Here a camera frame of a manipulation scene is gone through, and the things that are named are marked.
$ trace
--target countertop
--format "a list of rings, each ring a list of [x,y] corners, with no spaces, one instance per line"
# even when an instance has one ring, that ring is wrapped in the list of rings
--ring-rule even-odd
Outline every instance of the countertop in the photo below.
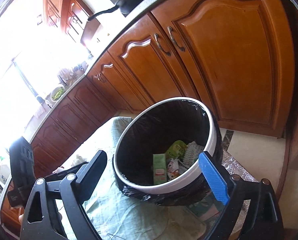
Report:
[[[109,39],[103,42],[101,47],[98,49],[98,53],[93,54],[92,60],[89,61],[89,65],[84,73],[66,92],[65,94],[57,101],[57,103],[53,106],[53,108],[49,111],[49,113],[45,116],[45,118],[42,120],[41,124],[36,129],[35,133],[32,135],[29,142],[31,143],[41,126],[43,125],[44,121],[50,116],[52,111],[57,107],[57,105],[61,102],[62,99],[65,98],[65,96],[77,85],[91,70],[93,65],[97,62],[99,57],[113,44],[118,37],[121,36],[128,28],[130,28],[137,20],[139,20],[143,15],[145,15],[147,12],[152,10],[154,7],[156,7],[158,4],[162,3],[165,0],[143,0],[135,9],[132,10],[132,12],[125,18],[125,21],[123,22],[117,22],[116,28],[111,30],[111,34]]]

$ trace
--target floor tile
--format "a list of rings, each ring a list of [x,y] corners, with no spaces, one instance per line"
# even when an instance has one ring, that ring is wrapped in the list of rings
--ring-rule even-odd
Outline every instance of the floor tile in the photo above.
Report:
[[[220,128],[220,133],[221,133],[221,139],[224,139],[225,133],[226,133],[226,129]]]
[[[285,155],[285,139],[235,131],[228,152],[257,180],[267,178],[277,189]]]

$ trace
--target metal handle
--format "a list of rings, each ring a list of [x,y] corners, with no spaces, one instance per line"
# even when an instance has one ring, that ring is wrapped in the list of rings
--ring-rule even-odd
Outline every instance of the metal handle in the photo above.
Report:
[[[164,51],[164,49],[161,47],[160,43],[158,42],[158,37],[159,37],[159,35],[158,35],[157,33],[155,33],[155,34],[154,34],[154,39],[156,40],[156,43],[157,43],[157,45],[158,45],[158,48],[159,48],[162,52],[164,52],[167,56],[171,56],[170,52],[166,52],[166,51]]]
[[[167,27],[167,30],[168,30],[168,32],[169,32],[169,36],[170,36],[170,39],[171,39],[172,43],[173,43],[176,47],[178,47],[181,51],[185,51],[185,48],[184,48],[184,47],[180,47],[180,46],[178,45],[178,43],[176,42],[175,38],[172,36],[172,34],[171,34],[171,32],[172,32],[172,28],[171,28],[170,26],[168,26],[168,27]]]
[[[73,101],[76,102],[77,105],[80,105],[80,103],[74,98]]]
[[[109,64],[109,65],[104,65],[104,68],[112,68],[113,67],[113,64],[111,63],[111,64]]]
[[[78,17],[77,17],[76,15],[73,15],[72,18],[75,19],[76,21],[79,20]]]
[[[99,80],[102,83],[105,83],[105,80],[102,79],[102,75],[100,75],[100,73],[98,73],[97,75],[93,76],[94,78],[97,78],[97,80]]]

